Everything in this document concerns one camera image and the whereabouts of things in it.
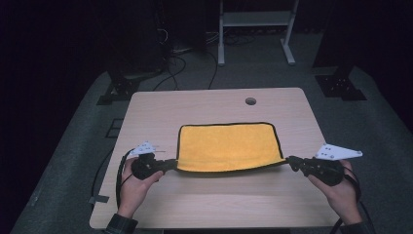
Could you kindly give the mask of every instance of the gray floor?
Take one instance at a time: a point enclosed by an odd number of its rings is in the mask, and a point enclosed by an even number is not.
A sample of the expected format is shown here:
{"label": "gray floor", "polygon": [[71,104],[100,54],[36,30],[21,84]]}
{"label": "gray floor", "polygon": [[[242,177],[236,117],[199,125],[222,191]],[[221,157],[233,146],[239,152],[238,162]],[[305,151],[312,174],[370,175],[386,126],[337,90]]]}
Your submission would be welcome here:
{"label": "gray floor", "polygon": [[[295,66],[286,63],[280,37],[257,36],[250,44],[226,47],[226,65],[218,68],[211,88],[303,89],[326,141],[363,151],[363,157],[351,162],[361,180],[362,200],[377,233],[413,233],[412,134],[383,99],[372,78],[358,68],[350,78],[367,100],[342,101],[323,96],[314,75],[327,71],[312,69],[321,34],[293,34],[290,45]],[[216,56],[216,46],[209,50]],[[212,56],[190,53],[181,58],[187,64],[176,75],[178,89],[206,89],[215,68]],[[181,67],[180,60],[171,61],[172,72]],[[139,90],[150,92],[168,76],[164,73],[146,80]],[[96,105],[109,83],[108,75],[103,73],[85,95],[13,233],[98,232],[89,226],[92,208],[88,201],[94,175],[116,142],[115,138],[105,137],[106,133],[113,119],[125,116],[129,104],[115,101]],[[174,89],[168,80],[158,90]],[[95,192],[105,166],[98,174]],[[328,227],[291,230],[294,234],[328,232]]]}

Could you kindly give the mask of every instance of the person's left hand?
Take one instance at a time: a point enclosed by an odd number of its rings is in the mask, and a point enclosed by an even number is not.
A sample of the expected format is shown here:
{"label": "person's left hand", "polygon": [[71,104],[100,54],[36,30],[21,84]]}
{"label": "person's left hand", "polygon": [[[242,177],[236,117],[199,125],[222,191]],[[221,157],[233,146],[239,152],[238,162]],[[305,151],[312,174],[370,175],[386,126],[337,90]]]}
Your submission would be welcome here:
{"label": "person's left hand", "polygon": [[117,212],[118,215],[127,218],[133,217],[134,212],[143,203],[149,188],[164,175],[162,171],[158,171],[146,179],[140,180],[132,175],[131,163],[133,160],[134,158],[128,159],[125,163],[122,181],[126,181],[121,188],[121,204]]}

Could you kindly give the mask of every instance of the table hole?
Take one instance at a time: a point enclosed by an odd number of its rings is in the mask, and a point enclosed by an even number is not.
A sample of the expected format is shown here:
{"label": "table hole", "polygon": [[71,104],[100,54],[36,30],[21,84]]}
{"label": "table hole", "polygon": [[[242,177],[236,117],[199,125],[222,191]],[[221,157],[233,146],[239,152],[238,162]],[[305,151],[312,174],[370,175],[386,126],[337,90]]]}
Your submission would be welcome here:
{"label": "table hole", "polygon": [[248,104],[248,105],[254,105],[256,102],[257,102],[257,100],[254,97],[248,97],[245,100],[245,103]]}

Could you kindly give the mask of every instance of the person's right hand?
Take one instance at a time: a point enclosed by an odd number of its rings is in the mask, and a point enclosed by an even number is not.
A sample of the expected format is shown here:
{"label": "person's right hand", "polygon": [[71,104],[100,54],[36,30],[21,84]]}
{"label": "person's right hand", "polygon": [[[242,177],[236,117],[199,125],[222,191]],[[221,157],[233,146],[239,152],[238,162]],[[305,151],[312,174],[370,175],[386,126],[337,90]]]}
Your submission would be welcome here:
{"label": "person's right hand", "polygon": [[[340,163],[347,169],[352,169],[350,162],[341,160]],[[345,174],[354,178],[352,173],[345,169]],[[343,179],[335,186],[328,186],[313,175],[308,176],[309,181],[317,187],[327,198],[328,204],[336,212],[344,224],[351,225],[362,222],[361,215],[357,208],[356,192],[353,185]]]}

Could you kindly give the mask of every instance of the hand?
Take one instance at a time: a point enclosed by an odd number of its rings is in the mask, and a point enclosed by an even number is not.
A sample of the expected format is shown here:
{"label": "hand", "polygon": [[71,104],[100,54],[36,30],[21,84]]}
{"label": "hand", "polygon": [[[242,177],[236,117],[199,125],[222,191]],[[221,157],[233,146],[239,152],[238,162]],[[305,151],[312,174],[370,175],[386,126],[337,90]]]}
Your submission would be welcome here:
{"label": "hand", "polygon": [[[340,163],[345,168],[352,169],[352,165],[348,161],[341,160]],[[346,169],[345,174],[354,178],[352,173]],[[313,175],[309,175],[308,179],[327,197],[328,204],[341,217],[344,224],[350,225],[362,222],[357,208],[356,192],[349,181],[343,179],[341,183],[335,186],[328,186]]]}
{"label": "hand", "polygon": [[143,203],[146,194],[153,183],[158,181],[164,173],[158,171],[144,180],[140,180],[132,175],[131,163],[133,158],[128,159],[125,163],[125,169],[122,173],[122,181],[125,181],[121,188],[121,205],[119,206],[118,215],[132,218],[134,212]]}

